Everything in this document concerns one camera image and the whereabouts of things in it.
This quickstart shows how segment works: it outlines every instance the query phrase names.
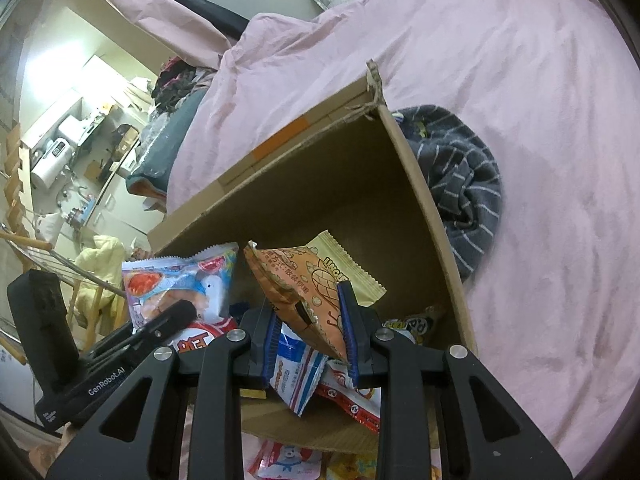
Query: orange snack bag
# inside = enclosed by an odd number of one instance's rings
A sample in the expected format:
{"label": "orange snack bag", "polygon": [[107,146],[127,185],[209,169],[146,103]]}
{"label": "orange snack bag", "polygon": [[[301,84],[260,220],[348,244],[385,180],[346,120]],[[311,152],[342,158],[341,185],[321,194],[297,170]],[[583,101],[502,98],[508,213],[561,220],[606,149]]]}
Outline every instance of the orange snack bag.
{"label": "orange snack bag", "polygon": [[244,256],[276,314],[300,339],[322,354],[347,362],[336,283],[349,280],[360,305],[386,292],[324,231],[306,246],[259,250]]}
{"label": "orange snack bag", "polygon": [[346,361],[335,278],[306,247],[244,249],[278,317],[312,348]]}

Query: snack package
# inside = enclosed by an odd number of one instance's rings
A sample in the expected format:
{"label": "snack package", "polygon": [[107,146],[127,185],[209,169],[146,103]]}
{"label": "snack package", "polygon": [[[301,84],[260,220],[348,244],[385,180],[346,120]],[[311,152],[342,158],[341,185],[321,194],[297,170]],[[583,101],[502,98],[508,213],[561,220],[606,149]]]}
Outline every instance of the snack package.
{"label": "snack package", "polygon": [[[315,251],[307,246],[258,250],[250,242],[244,256],[280,319],[312,348],[346,361],[336,283],[350,280],[354,289],[366,290],[373,301],[385,289],[328,232],[321,237],[324,245],[317,238],[310,242],[316,244],[312,245]],[[342,252],[324,258],[316,254],[330,246]]]}
{"label": "snack package", "polygon": [[263,480],[317,480],[322,468],[322,452],[304,447],[284,446],[267,441],[258,453],[249,474]]}
{"label": "snack package", "polygon": [[371,306],[385,295],[385,287],[354,262],[329,231],[322,231],[306,246],[322,260],[336,282],[350,280],[358,304]]}
{"label": "snack package", "polygon": [[124,262],[122,275],[134,328],[139,329],[178,300],[191,301],[198,313],[187,329],[174,336],[172,344],[179,352],[204,348],[237,328],[228,315],[228,290],[237,252],[237,244],[225,244],[191,258]]}
{"label": "snack package", "polygon": [[282,325],[271,386],[296,415],[301,415],[322,376],[327,356]]}
{"label": "snack package", "polygon": [[384,322],[384,326],[398,332],[410,332],[415,343],[426,345],[444,313],[444,307],[435,304],[428,306],[421,314],[407,316],[404,319],[389,319]]}
{"label": "snack package", "polygon": [[[326,480],[375,480],[378,457],[374,454],[334,453],[326,468]],[[440,450],[431,450],[431,480],[442,480]]]}
{"label": "snack package", "polygon": [[357,390],[349,377],[347,365],[327,361],[316,393],[336,402],[346,413],[374,433],[380,431],[380,388]]}

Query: bed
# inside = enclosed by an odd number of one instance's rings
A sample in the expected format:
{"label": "bed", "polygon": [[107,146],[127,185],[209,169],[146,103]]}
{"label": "bed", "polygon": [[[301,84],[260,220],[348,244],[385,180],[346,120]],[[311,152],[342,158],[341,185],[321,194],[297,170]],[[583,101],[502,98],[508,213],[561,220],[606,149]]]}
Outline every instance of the bed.
{"label": "bed", "polygon": [[[359,77],[364,60],[379,64],[391,109],[456,113],[503,179],[494,246],[465,283],[480,357],[574,474],[612,439],[640,378],[640,72],[628,14],[612,20],[598,0],[356,0],[311,22],[259,14],[231,47],[172,0],[109,1],[218,70],[175,160],[169,213]],[[175,23],[159,27],[167,9]]]}

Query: metal screw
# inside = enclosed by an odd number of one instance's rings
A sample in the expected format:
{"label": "metal screw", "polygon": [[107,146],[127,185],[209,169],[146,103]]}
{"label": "metal screw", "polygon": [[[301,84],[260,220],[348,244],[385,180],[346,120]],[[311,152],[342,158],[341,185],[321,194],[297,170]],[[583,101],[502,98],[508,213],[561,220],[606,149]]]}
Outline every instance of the metal screw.
{"label": "metal screw", "polygon": [[158,361],[166,361],[173,353],[174,351],[168,346],[161,346],[154,350],[154,357],[158,359]]}
{"label": "metal screw", "polygon": [[390,328],[379,328],[376,330],[376,338],[380,341],[391,341],[394,338],[394,331]]}
{"label": "metal screw", "polygon": [[464,359],[469,352],[462,345],[453,345],[449,348],[449,353],[456,359]]}
{"label": "metal screw", "polygon": [[246,336],[246,332],[241,328],[235,328],[226,333],[226,338],[229,339],[229,341],[242,341],[244,336]]}

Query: cardboard box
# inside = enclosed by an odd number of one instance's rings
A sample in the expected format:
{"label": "cardboard box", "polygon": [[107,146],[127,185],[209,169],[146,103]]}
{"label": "cardboard box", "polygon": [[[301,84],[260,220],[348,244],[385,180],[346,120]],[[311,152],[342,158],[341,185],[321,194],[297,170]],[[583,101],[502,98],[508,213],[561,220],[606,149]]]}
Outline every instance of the cardboard box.
{"label": "cardboard box", "polygon": [[[447,309],[431,344],[476,352],[449,241],[420,167],[382,97],[375,65],[276,133],[148,234],[158,254],[190,256],[212,244],[304,245],[331,234],[386,288],[382,319]],[[264,297],[240,253],[233,301]],[[242,400],[244,431],[278,442],[372,452],[377,436],[337,405],[313,398],[302,417],[274,392]]]}
{"label": "cardboard box", "polygon": [[129,150],[138,140],[138,131],[135,128],[129,128],[124,134],[120,143],[113,150],[113,160],[120,161],[122,157],[129,153]]}
{"label": "cardboard box", "polygon": [[92,160],[91,162],[89,162],[86,170],[84,170],[84,176],[91,182],[95,182],[98,186],[101,186],[101,184],[98,183],[98,179],[100,178],[101,174],[102,168],[100,166],[100,162],[98,162],[97,160]]}

